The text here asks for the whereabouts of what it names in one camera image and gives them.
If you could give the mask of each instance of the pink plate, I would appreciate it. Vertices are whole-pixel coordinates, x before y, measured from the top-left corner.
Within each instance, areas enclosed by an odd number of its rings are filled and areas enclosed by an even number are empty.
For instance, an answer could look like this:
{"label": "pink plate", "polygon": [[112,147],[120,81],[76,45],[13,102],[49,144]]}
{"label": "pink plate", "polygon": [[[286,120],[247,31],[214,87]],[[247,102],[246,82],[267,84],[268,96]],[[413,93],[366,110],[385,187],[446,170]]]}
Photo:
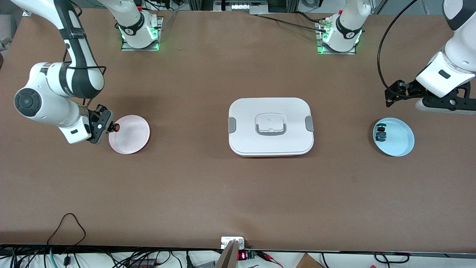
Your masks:
{"label": "pink plate", "polygon": [[150,127],[144,118],[126,115],[115,123],[119,124],[119,131],[109,133],[109,144],[114,151],[129,155],[140,151],[147,144]]}

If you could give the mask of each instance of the blue cable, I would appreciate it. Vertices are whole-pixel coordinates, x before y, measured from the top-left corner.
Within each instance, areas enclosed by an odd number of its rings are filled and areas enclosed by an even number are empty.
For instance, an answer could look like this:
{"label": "blue cable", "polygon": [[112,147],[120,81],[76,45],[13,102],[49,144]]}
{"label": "blue cable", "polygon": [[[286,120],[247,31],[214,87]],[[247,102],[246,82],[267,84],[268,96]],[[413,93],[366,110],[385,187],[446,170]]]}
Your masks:
{"label": "blue cable", "polygon": [[50,258],[51,258],[51,262],[53,263],[53,266],[55,268],[58,268],[58,265],[56,265],[55,259],[53,258],[53,248],[50,248]]}

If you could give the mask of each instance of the round plate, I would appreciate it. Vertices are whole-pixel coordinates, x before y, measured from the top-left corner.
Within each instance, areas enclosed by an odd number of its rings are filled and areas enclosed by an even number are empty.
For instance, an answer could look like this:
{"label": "round plate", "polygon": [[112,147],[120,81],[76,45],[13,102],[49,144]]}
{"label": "round plate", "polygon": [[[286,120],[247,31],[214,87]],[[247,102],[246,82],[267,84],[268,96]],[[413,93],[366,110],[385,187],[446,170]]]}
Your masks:
{"label": "round plate", "polygon": [[[375,140],[375,132],[378,124],[386,124],[385,133],[387,138],[384,142]],[[374,126],[372,133],[377,147],[387,155],[404,156],[410,153],[415,145],[415,136],[412,129],[402,120],[393,117],[381,119]]]}
{"label": "round plate", "polygon": [[137,115],[126,115],[115,123],[119,124],[118,132],[109,133],[109,144],[120,154],[133,154],[142,149],[150,137],[147,121]]}

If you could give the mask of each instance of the brown table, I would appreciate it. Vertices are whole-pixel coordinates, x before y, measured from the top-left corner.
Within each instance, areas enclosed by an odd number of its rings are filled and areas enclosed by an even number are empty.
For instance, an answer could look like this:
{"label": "brown table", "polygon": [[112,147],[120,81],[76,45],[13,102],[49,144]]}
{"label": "brown table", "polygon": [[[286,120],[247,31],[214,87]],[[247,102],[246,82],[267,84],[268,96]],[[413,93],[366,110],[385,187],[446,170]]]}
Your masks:
{"label": "brown table", "polygon": [[[30,67],[61,60],[64,49],[52,24],[23,19],[0,72],[0,242],[45,243],[73,212],[89,245],[218,247],[221,236],[240,235],[266,249],[476,253],[476,117],[422,113],[412,100],[385,107],[376,54],[391,19],[368,18],[357,55],[318,55],[313,31],[184,11],[159,52],[121,52],[111,14],[85,9],[91,48],[108,67],[92,106],[150,123],[149,144],[134,155],[107,139],[70,145],[15,111]],[[382,52],[387,82],[414,79],[451,36],[442,16],[402,17]],[[230,104],[271,96],[307,101],[314,147],[288,158],[234,154]],[[415,133],[405,157],[371,141],[373,123],[388,116]],[[60,233],[53,243],[81,234],[72,218]]]}

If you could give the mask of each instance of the light blue plate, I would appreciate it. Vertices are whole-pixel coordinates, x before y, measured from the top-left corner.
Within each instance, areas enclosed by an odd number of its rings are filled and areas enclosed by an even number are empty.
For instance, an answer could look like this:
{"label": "light blue plate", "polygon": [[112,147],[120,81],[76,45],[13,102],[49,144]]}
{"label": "light blue plate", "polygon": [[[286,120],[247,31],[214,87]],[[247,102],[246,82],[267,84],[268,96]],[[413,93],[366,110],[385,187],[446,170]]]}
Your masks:
{"label": "light blue plate", "polygon": [[[387,139],[384,142],[378,142],[375,140],[375,132],[377,131],[378,124],[386,124],[385,133]],[[373,140],[377,147],[387,155],[391,156],[404,156],[410,153],[415,145],[415,136],[412,129],[402,120],[387,117],[381,119],[374,126],[374,132],[372,133]]]}

